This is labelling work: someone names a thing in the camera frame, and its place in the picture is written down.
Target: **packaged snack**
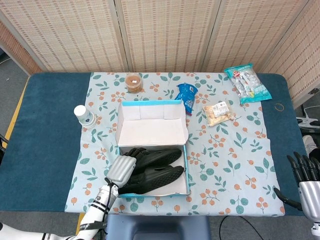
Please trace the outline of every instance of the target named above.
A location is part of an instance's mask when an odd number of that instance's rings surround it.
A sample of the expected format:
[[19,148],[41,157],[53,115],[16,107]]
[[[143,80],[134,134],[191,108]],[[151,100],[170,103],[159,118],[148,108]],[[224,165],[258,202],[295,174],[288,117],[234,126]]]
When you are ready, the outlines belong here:
[[229,103],[225,101],[221,101],[213,106],[203,106],[202,108],[209,127],[233,119],[234,116]]
[[272,98],[253,70],[252,63],[228,67],[224,72],[235,86],[241,104]]
[[194,105],[195,95],[198,92],[198,89],[188,83],[182,83],[177,86],[179,88],[179,94],[176,96],[175,100],[183,100],[185,113],[192,115],[192,106]]

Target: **orange berry pattern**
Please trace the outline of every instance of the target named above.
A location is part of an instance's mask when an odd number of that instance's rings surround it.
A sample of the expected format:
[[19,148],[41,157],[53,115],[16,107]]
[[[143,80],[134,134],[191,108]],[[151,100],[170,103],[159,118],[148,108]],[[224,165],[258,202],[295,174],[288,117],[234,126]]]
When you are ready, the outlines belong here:
[[[260,102],[240,105],[224,73],[139,73],[143,87],[126,89],[126,73],[93,72],[84,105],[96,114],[96,125],[82,128],[80,153],[70,180],[66,212],[87,212],[106,184],[120,148],[116,142],[118,108],[123,101],[174,100],[177,85],[194,85],[198,92],[192,116],[186,116],[185,173],[190,194],[184,196],[118,197],[110,214],[131,215],[251,215],[281,216],[283,203]],[[233,119],[208,127],[203,106],[225,101]]]

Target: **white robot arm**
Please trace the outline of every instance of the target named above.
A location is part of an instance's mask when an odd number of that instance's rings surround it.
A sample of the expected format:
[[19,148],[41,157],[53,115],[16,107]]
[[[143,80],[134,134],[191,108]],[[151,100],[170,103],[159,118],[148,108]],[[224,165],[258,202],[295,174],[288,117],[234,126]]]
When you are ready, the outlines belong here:
[[128,182],[135,166],[136,158],[132,156],[118,156],[115,159],[105,178],[107,184],[100,188],[84,215],[77,236],[60,237],[50,233],[20,231],[0,222],[0,240],[92,240],[99,229],[106,227],[105,217],[118,197],[118,189]]
[[320,240],[320,162],[305,155],[301,157],[297,152],[294,152],[294,155],[298,164],[291,156],[287,158],[298,186],[301,203],[288,199],[277,188],[274,188],[274,192],[285,204],[303,211],[304,215],[313,221],[313,239]]

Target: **gray floor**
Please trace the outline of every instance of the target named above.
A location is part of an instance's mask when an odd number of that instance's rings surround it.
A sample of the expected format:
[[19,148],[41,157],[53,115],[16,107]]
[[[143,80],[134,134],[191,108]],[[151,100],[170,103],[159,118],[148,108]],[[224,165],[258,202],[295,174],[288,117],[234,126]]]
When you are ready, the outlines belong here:
[[[5,134],[16,109],[27,75],[12,61],[0,65],[0,134]],[[209,217],[211,236],[219,239],[222,216]],[[311,239],[312,222],[305,217],[247,217],[265,240]],[[78,214],[63,212],[0,212],[0,222],[23,231],[73,235]],[[258,240],[257,233],[240,217],[228,217],[221,227],[223,240]]]

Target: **table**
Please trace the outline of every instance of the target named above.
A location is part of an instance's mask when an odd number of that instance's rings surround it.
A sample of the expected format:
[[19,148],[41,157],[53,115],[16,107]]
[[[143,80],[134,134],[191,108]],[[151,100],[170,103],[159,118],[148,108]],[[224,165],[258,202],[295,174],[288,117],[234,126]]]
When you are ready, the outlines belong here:
[[[261,104],[277,179],[283,193],[298,200],[285,156],[305,150],[287,83],[277,74],[259,77],[273,97]],[[0,167],[0,180],[6,183],[0,187],[1,210],[64,210],[75,167],[70,159],[77,158],[81,133],[73,107],[85,102],[89,78],[89,73],[39,73],[30,78]],[[285,210],[289,215],[299,214],[289,206]]]

